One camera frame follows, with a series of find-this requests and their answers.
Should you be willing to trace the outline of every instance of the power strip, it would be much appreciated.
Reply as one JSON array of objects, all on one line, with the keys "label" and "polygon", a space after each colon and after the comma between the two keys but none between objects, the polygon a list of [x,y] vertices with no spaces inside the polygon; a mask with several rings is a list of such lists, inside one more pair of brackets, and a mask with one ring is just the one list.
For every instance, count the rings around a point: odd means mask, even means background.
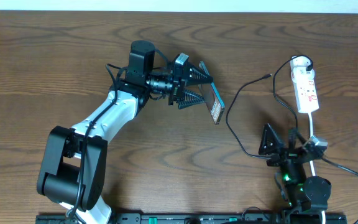
[{"label": "power strip", "polygon": [[291,79],[299,113],[311,113],[319,108],[314,85],[314,69],[306,71],[310,63],[310,60],[304,56],[297,57],[290,62]]}]

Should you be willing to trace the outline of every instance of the white cable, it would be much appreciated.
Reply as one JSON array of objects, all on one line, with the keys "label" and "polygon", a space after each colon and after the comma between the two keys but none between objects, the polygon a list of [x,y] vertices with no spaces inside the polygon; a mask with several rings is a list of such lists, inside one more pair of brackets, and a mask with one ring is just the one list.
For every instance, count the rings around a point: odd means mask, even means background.
[{"label": "white cable", "polygon": [[[310,137],[313,136],[313,119],[311,117],[311,113],[308,113],[309,115],[309,127],[310,127]],[[314,170],[314,163],[313,161],[309,162],[310,164],[310,171],[311,171],[311,175],[315,176],[316,175],[316,171]],[[326,224],[326,212],[325,211],[321,211],[321,224]]]}]

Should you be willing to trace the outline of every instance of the green light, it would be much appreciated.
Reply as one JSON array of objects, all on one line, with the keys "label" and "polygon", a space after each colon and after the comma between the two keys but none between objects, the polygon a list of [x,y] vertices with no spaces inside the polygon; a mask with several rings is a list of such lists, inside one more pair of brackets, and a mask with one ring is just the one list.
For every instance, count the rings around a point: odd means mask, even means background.
[{"label": "green light", "polygon": [[291,178],[288,176],[288,174],[285,174],[285,175],[284,175],[284,180],[285,180],[285,181],[289,181],[289,180],[291,180]]}]

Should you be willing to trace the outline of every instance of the wood grain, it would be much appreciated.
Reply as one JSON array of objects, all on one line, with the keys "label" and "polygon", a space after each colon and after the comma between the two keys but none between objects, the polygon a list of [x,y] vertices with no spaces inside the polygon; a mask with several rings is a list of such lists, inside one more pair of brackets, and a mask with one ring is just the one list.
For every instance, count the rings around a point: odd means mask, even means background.
[{"label": "wood grain", "polygon": [[[33,223],[39,213],[64,211],[35,189],[47,136],[104,101],[111,84],[104,64],[127,65],[138,39],[151,40],[169,58],[184,52],[194,63],[204,60],[227,105],[243,83],[274,72],[291,55],[309,55],[320,101],[315,133],[328,140],[329,158],[358,171],[358,15],[0,11],[0,223]],[[288,68],[277,88],[296,106]],[[248,86],[230,115],[255,153],[263,124],[284,136],[293,126],[271,91],[271,80]],[[306,135],[308,118],[299,117]],[[151,101],[108,151],[103,197],[116,208],[183,213],[284,206],[276,169],[244,155],[203,105],[178,111]],[[358,178],[320,161],[316,171],[333,184],[329,211],[354,222]]]}]

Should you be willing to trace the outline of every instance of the black and white robotic arm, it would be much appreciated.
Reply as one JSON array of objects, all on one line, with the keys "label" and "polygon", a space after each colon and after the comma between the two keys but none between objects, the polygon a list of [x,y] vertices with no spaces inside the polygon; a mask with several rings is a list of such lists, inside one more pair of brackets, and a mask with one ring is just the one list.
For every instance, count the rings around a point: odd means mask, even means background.
[{"label": "black and white robotic arm", "polygon": [[[154,68],[156,52],[166,61],[165,68]],[[57,126],[50,132],[37,182],[39,194],[69,209],[67,217],[76,216],[85,223],[107,223],[111,216],[111,208],[100,195],[107,146],[123,125],[135,118],[149,98],[167,96],[168,104],[176,102],[178,109],[204,103],[201,95],[185,87],[213,82],[187,55],[182,53],[169,62],[144,40],[132,43],[128,66],[112,78],[108,97],[90,116],[70,129]],[[63,157],[77,157],[81,166],[64,163]]]}]

